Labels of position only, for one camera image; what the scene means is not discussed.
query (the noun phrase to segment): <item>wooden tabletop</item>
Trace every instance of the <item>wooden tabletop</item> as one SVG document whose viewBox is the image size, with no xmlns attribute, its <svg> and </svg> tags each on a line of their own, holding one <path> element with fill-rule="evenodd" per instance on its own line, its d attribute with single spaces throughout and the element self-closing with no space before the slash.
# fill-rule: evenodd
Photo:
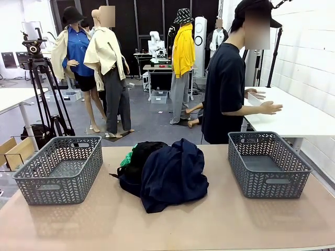
<svg viewBox="0 0 335 251">
<path fill-rule="evenodd" d="M 79 205 L 27 205 L 20 191 L 0 210 L 1 251 L 148 251 L 335 246 L 335 198 L 310 175 L 297 200 L 246 199 L 227 146 L 203 145 L 208 196 L 146 214 L 110 176 L 131 147 L 103 149 L 104 164 Z"/>
</svg>

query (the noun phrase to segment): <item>black t-shirt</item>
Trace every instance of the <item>black t-shirt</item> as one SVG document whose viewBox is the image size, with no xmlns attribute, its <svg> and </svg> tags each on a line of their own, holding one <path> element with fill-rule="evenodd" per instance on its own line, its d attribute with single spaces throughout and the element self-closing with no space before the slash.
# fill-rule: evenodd
<svg viewBox="0 0 335 251">
<path fill-rule="evenodd" d="M 245 62 L 239 52 L 235 45 L 223 43 L 208 69 L 202 131 L 210 144 L 228 144 L 228 133 L 241 130 L 243 117 L 222 114 L 244 105 Z"/>
</svg>

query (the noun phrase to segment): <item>yellow hoodie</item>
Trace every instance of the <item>yellow hoodie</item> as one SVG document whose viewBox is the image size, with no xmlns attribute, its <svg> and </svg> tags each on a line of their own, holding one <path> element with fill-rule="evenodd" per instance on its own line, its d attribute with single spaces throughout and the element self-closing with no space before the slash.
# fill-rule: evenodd
<svg viewBox="0 0 335 251">
<path fill-rule="evenodd" d="M 181 27 L 174 39 L 173 68 L 176 78 L 190 71 L 195 62 L 195 46 L 192 38 L 193 25 Z"/>
</svg>

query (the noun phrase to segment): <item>cream jacket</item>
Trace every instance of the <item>cream jacket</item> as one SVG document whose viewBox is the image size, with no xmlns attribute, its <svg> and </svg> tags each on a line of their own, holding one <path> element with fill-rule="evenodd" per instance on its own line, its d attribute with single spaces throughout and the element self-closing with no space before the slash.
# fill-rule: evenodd
<svg viewBox="0 0 335 251">
<path fill-rule="evenodd" d="M 119 43 L 113 31 L 105 27 L 95 28 L 94 36 L 88 45 L 84 64 L 105 75 L 117 64 L 120 80 L 126 78 Z"/>
<path fill-rule="evenodd" d="M 69 33 L 68 33 L 69 26 L 66 26 L 65 29 L 58 35 L 55 45 L 51 51 L 51 64 L 54 71 L 54 74 L 59 79 L 65 79 L 64 74 L 66 74 L 70 78 L 74 78 L 74 74 L 71 71 L 70 67 L 67 66 L 65 69 L 62 66 L 64 59 L 68 53 L 68 40 L 69 40 Z M 80 29 L 84 30 L 89 40 L 91 40 L 90 34 L 79 27 Z M 95 82 L 97 84 L 98 91 L 104 90 L 104 83 L 98 74 L 97 71 L 94 72 Z"/>
</svg>

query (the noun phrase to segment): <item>gray plastic basket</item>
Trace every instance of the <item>gray plastic basket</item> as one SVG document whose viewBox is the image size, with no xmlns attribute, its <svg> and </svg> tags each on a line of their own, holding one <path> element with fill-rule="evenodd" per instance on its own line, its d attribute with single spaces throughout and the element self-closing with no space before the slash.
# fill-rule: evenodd
<svg viewBox="0 0 335 251">
<path fill-rule="evenodd" d="M 100 136 L 52 139 L 13 176 L 29 205 L 82 203 L 103 163 Z"/>
<path fill-rule="evenodd" d="M 228 160 L 244 196 L 300 198 L 312 168 L 274 132 L 229 133 Z"/>
</svg>

